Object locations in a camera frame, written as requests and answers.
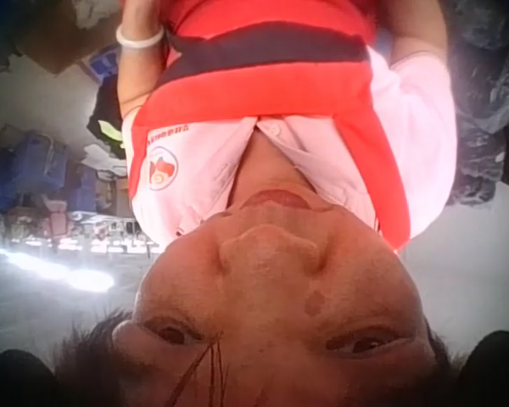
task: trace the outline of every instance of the white bracelet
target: white bracelet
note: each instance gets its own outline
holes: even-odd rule
[[[161,26],[158,34],[152,38],[149,38],[148,40],[141,41],[127,40],[125,36],[122,35],[122,25],[119,25],[119,28],[117,29],[117,42],[124,48],[131,49],[151,48],[162,41],[162,38],[164,38],[164,34],[165,34],[164,26]]]

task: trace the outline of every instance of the eye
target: eye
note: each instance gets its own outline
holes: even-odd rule
[[[156,318],[144,325],[171,345],[191,345],[204,340],[204,337],[194,329],[171,318]]]
[[[361,355],[383,348],[397,341],[398,335],[380,331],[334,337],[326,343],[326,349],[341,354]]]

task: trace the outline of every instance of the logo patch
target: logo patch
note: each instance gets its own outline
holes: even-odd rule
[[[149,188],[162,191],[176,179],[179,170],[177,158],[166,148],[157,147],[149,154],[148,160]]]

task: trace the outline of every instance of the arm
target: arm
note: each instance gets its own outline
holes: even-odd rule
[[[447,60],[447,28],[439,0],[383,0],[394,34],[391,64],[427,51]]]
[[[132,41],[155,36],[160,29],[161,8],[171,0],[127,0],[122,17],[122,33]],[[160,45],[147,49],[123,48],[119,62],[120,112],[123,118],[132,109],[145,103],[165,67]]]

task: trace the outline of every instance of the floor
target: floor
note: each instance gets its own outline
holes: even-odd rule
[[[0,129],[10,124],[46,132],[83,158],[84,148],[96,142],[86,124],[97,89],[77,67],[53,77],[15,58],[12,72],[0,75]],[[53,347],[72,326],[88,328],[106,312],[130,307],[150,261],[120,256],[57,259],[114,278],[108,292],[89,293],[39,278],[0,254],[0,352],[22,348],[50,362]],[[509,188],[500,187],[485,208],[446,209],[403,259],[428,318],[452,350],[468,351],[484,334],[509,330]]]

